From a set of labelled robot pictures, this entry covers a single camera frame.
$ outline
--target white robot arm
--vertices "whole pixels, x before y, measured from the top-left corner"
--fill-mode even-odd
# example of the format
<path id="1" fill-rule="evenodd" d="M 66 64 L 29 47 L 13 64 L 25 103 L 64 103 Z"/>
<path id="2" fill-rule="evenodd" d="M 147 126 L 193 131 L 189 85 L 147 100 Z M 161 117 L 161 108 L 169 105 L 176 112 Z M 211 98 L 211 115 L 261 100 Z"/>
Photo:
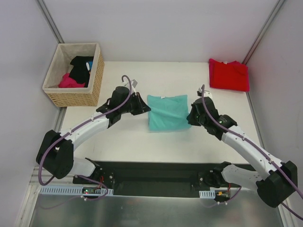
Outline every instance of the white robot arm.
<path id="1" fill-rule="evenodd" d="M 139 115 L 150 111 L 150 107 L 141 99 L 140 93 L 135 91 L 137 82 L 130 80 L 116 87 L 111 98 L 100 106 L 96 112 L 75 125 L 74 127 L 45 134 L 36 162 L 54 177 L 62 179 L 66 175 L 92 176 L 95 174 L 96 163 L 89 159 L 76 158 L 74 150 L 84 141 L 96 133 L 108 129 L 121 119 L 124 113 Z"/>
<path id="2" fill-rule="evenodd" d="M 36 162 L 40 164 L 40 167 L 43 166 L 58 179 L 69 174 L 99 180 L 101 168 L 98 164 L 88 158 L 76 158 L 73 152 L 85 140 L 119 121 L 122 114 L 138 115 L 151 110 L 141 99 L 140 94 L 135 91 L 136 84 L 135 80 L 130 81 L 128 78 L 128 83 L 117 87 L 105 104 L 99 107 L 91 117 L 75 127 L 59 133 L 53 130 L 48 131 L 36 157 Z M 198 95 L 202 96 L 201 90 L 198 91 Z M 203 179 L 204 183 L 213 187 L 235 183 L 256 191 L 267 205 L 278 206 L 294 192 L 294 189 L 277 168 L 282 169 L 297 186 L 295 164 L 291 161 L 283 163 L 261 147 L 249 143 L 247 140 L 249 138 L 231 117 L 218 114 L 211 98 L 205 97 L 203 100 L 204 102 L 199 98 L 192 104 L 192 110 L 187 117 L 188 124 L 204 126 L 210 134 L 234 148 L 255 169 L 255 171 L 249 171 L 224 162 Z M 218 124 L 229 131 L 218 127 Z M 266 159 L 260 150 L 270 159 Z"/>
<path id="3" fill-rule="evenodd" d="M 212 187 L 235 183 L 256 191 L 268 206 L 277 207 L 298 185 L 296 165 L 269 154 L 252 142 L 231 117 L 219 115 L 211 98 L 204 97 L 204 87 L 197 93 L 201 98 L 192 104 L 188 124 L 204 126 L 208 133 L 234 148 L 255 169 L 249 171 L 224 162 L 203 179 L 204 183 Z"/>

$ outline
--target white table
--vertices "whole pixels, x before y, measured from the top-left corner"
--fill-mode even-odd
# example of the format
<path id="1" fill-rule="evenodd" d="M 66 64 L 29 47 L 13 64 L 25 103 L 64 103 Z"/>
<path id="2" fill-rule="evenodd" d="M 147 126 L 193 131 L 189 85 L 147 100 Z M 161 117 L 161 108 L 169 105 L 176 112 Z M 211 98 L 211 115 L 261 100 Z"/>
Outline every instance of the white table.
<path id="1" fill-rule="evenodd" d="M 136 90 L 147 103 L 147 95 L 188 95 L 190 105 L 198 98 L 202 84 L 210 90 L 219 114 L 233 118 L 258 143 L 258 136 L 244 92 L 209 88 L 208 63 L 187 62 L 105 62 L 98 106 L 121 85 L 121 76 L 136 79 Z M 68 107 L 62 129 L 70 128 L 95 112 L 97 107 Z M 124 114 L 119 122 L 85 141 L 76 157 L 99 161 L 247 163 L 236 151 L 209 135 L 203 127 L 175 132 L 150 132 L 148 115 Z"/>

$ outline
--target folded teal shirt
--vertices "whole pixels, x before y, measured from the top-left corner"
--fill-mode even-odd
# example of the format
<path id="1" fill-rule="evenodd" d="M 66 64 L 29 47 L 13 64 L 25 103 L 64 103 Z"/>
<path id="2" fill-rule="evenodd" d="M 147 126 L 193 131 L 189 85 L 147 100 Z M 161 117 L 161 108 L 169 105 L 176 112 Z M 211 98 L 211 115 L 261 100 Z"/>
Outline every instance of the folded teal shirt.
<path id="1" fill-rule="evenodd" d="M 189 129 L 187 95 L 175 97 L 147 96 L 148 122 L 151 131 L 175 131 Z"/>

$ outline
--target woven basket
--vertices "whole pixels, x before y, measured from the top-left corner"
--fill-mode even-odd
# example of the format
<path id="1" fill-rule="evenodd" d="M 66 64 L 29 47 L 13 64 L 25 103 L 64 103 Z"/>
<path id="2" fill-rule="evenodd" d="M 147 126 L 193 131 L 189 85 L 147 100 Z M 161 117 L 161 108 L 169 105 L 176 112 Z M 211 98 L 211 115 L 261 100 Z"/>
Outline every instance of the woven basket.
<path id="1" fill-rule="evenodd" d="M 70 72 L 71 60 L 76 56 L 94 56 L 88 87 L 58 88 L 65 73 Z M 96 106 L 98 104 L 104 62 L 98 43 L 58 44 L 47 72 L 43 91 L 57 107 Z"/>

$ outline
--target garment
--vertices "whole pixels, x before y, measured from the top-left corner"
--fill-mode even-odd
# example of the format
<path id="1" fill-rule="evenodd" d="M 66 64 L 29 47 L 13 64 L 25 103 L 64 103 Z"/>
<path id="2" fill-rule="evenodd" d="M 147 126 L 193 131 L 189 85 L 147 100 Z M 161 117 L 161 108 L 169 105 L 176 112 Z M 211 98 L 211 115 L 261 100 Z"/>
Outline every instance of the garment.
<path id="1" fill-rule="evenodd" d="M 59 88 L 72 88 L 72 87 L 84 87 L 85 83 L 78 84 L 74 79 L 70 78 L 69 73 L 65 73 L 60 84 Z"/>
<path id="2" fill-rule="evenodd" d="M 210 59 L 209 85 L 213 88 L 249 91 L 248 67 L 238 61 L 225 64 Z"/>
<path id="3" fill-rule="evenodd" d="M 91 67 L 93 67 L 93 62 L 92 61 L 89 61 L 86 63 L 86 68 L 87 70 L 90 72 L 91 71 Z"/>
<path id="4" fill-rule="evenodd" d="M 187 123 L 187 95 L 175 97 L 147 96 L 149 129 L 151 131 L 175 131 L 191 127 Z"/>
<path id="5" fill-rule="evenodd" d="M 70 72 L 70 78 L 74 79 L 78 84 L 85 83 L 84 87 L 89 85 L 89 71 L 86 63 L 92 62 L 94 57 L 89 56 L 76 56 L 72 59 L 71 65 L 74 67 Z"/>

